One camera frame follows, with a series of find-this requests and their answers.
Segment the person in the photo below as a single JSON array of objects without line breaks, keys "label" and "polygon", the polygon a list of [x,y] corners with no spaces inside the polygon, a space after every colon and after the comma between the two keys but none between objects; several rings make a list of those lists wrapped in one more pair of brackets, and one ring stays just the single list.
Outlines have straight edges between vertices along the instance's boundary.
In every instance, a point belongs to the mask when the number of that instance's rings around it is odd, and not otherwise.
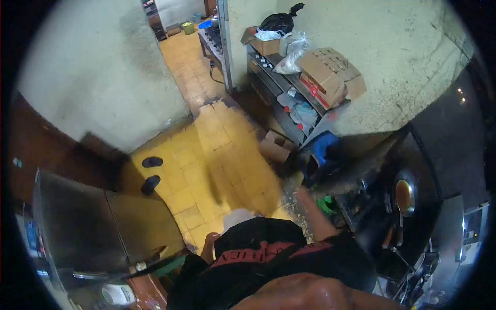
[{"label": "person", "polygon": [[297,202],[307,210],[314,243],[307,244],[292,221],[264,217],[223,235],[210,233],[201,256],[186,257],[167,309],[403,309],[370,294],[374,265],[351,234],[332,226],[306,188],[298,190]]}]

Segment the kettle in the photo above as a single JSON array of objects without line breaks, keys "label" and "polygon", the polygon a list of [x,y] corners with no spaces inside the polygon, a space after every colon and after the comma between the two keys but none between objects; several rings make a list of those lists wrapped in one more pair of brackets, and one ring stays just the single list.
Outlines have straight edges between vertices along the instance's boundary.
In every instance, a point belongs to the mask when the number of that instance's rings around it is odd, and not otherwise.
[{"label": "kettle", "polygon": [[217,11],[217,13],[214,14],[214,17],[212,17],[212,27],[219,27],[219,10],[217,9],[217,6],[215,6],[215,9],[213,10],[214,13]]}]

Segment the pan handle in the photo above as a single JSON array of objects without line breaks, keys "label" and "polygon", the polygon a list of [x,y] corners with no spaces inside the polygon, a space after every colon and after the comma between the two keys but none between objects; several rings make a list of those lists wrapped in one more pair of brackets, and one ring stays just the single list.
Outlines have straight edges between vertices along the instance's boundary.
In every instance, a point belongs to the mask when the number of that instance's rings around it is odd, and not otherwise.
[{"label": "pan handle", "polygon": [[400,212],[400,226],[398,227],[398,241],[396,243],[397,247],[403,244],[403,214]]}]

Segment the blue bucket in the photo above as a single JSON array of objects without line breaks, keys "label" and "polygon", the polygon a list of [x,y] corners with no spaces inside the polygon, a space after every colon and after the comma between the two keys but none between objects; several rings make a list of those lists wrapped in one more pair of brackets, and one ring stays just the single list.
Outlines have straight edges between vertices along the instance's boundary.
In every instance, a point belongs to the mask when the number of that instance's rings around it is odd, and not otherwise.
[{"label": "blue bucket", "polygon": [[193,22],[195,24],[201,23],[201,14],[195,14],[195,15],[193,15]]}]

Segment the black t-shirt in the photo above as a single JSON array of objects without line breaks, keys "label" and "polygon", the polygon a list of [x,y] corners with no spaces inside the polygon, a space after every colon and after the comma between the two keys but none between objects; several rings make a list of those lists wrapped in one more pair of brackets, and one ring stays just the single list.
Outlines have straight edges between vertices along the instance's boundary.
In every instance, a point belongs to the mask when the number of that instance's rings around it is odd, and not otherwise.
[{"label": "black t-shirt", "polygon": [[279,263],[258,288],[282,276],[307,272],[339,279],[354,289],[373,290],[375,268],[351,235],[340,234],[305,245],[306,238],[295,223],[256,217],[231,227],[215,242],[217,259],[212,264],[194,254],[186,258],[169,293],[167,309],[207,309],[226,290],[243,281],[256,264],[270,261],[295,243],[302,247]]}]

